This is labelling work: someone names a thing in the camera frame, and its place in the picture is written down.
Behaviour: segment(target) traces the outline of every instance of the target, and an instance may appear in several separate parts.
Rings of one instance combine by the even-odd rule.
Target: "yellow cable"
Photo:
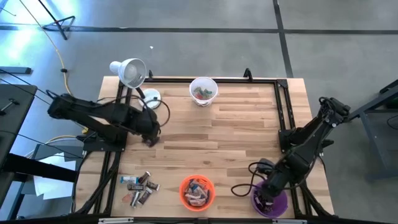
[[[76,136],[71,136],[71,135],[57,136],[57,137],[54,137],[54,138],[48,140],[48,141],[46,142],[46,144],[48,144],[49,142],[54,141],[54,140],[56,140],[56,139],[60,139],[60,138],[75,138],[75,137],[76,137]]]
[[[39,24],[39,22],[37,21],[37,19],[33,16],[33,14],[32,14],[32,13],[29,11],[29,9],[25,6],[25,4],[22,2],[22,0],[19,0],[19,1],[20,1],[21,4],[25,7],[25,9],[27,10],[27,12],[29,12],[29,14],[33,17],[33,19],[36,21],[37,25],[39,25],[39,27],[42,29],[42,31],[45,33],[45,35],[49,38],[49,40],[51,41],[51,44],[54,46],[54,49],[55,49],[55,51],[56,51],[56,53],[57,53],[57,55],[58,55],[58,58],[59,58],[60,61],[61,61],[62,68],[65,69],[65,66],[63,65],[63,60],[62,60],[61,54],[60,54],[60,52],[59,52],[57,46],[54,44],[54,42],[52,41],[52,39],[50,38],[50,36],[49,36],[49,35],[47,34],[47,32],[44,30],[44,28]],[[67,74],[66,74],[65,72],[62,72],[62,73],[63,73],[63,82],[64,82],[64,84],[65,84],[65,88],[67,89],[67,92],[68,92],[71,96],[73,96],[72,92],[69,90]]]

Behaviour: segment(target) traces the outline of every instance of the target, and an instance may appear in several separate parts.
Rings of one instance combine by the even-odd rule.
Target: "lamp base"
[[[161,96],[160,96],[159,91],[157,91],[157,90],[155,90],[153,88],[150,88],[150,89],[146,89],[146,90],[144,90],[142,92],[145,95],[144,101],[145,101],[145,103],[147,104],[147,106],[150,109],[154,110],[154,109],[156,109],[156,108],[158,108],[160,106],[160,102],[159,101],[155,101],[156,99],[158,99],[158,100],[162,99]],[[144,107],[144,104],[143,104],[143,102],[141,100],[139,100],[139,104],[142,107]]]

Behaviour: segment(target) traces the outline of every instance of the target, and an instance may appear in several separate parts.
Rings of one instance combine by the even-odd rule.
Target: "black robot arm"
[[[267,181],[259,189],[263,198],[272,200],[281,191],[300,186],[304,194],[310,197],[312,205],[319,206],[303,183],[315,165],[317,157],[323,152],[323,148],[333,144],[333,141],[325,138],[333,128],[347,120],[350,110],[349,106],[334,98],[321,97],[320,105],[317,116],[305,127],[279,131],[280,146],[284,156],[277,164],[268,164],[265,166],[268,167],[266,169],[263,164],[257,165],[259,172],[268,176]],[[285,187],[287,183],[292,183],[294,186]]]
[[[160,125],[150,108],[140,111],[127,104],[99,104],[69,94],[58,96],[52,92],[49,95],[53,102],[47,112],[52,118],[75,121],[96,133],[96,139],[109,145],[123,142],[127,132],[141,135],[149,146],[153,146],[159,139],[157,135],[160,133]],[[109,124],[103,124],[93,117],[105,119]]]

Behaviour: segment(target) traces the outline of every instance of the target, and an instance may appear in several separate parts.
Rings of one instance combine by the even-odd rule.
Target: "wooden tabletop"
[[[118,77],[104,77],[99,98],[115,97],[118,83]],[[291,78],[288,83],[296,126],[303,126],[312,118],[304,80]],[[261,218],[253,209],[249,196],[234,196],[230,189],[236,184],[250,182],[248,165],[251,162],[261,158],[277,162],[281,156],[273,86],[218,84],[219,95],[206,108],[194,104],[188,86],[189,83],[149,83],[141,86],[143,90],[156,88],[160,91],[162,99],[170,106],[171,117],[162,128],[160,142],[152,148],[143,145],[140,136],[129,134],[118,178],[122,175],[141,176],[149,171],[152,174],[150,180],[161,186],[145,205],[132,209],[129,203],[121,202],[128,193],[126,185],[117,182],[112,216]],[[131,104],[140,108],[137,100],[132,100]],[[167,117],[165,106],[161,105],[155,112],[162,124]],[[83,164],[77,184],[76,209],[86,202],[97,187],[103,157],[103,152],[91,153]],[[191,212],[180,202],[178,187],[186,176],[193,174],[205,175],[215,185],[216,198],[204,212]],[[333,213],[325,171],[320,161],[313,168],[307,183],[325,210]],[[238,193],[247,190],[245,187],[236,189]],[[107,191],[104,191],[102,210]],[[293,218],[290,191],[286,193],[289,207],[281,218]],[[300,190],[298,197],[300,208],[304,211]]]

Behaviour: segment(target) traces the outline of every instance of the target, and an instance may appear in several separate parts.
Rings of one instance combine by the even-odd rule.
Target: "purple bowl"
[[[261,187],[261,185],[264,183],[264,181],[260,182],[257,184],[258,187]],[[267,218],[277,218],[281,216],[285,211],[287,210],[287,195],[285,191],[282,191],[280,195],[276,196],[274,198],[274,204],[272,205],[272,211],[268,213],[264,213],[260,211],[257,208],[256,203],[254,202],[254,193],[257,191],[257,188],[253,188],[251,191],[250,199],[251,199],[251,204],[253,205],[254,209],[262,215],[263,217]]]

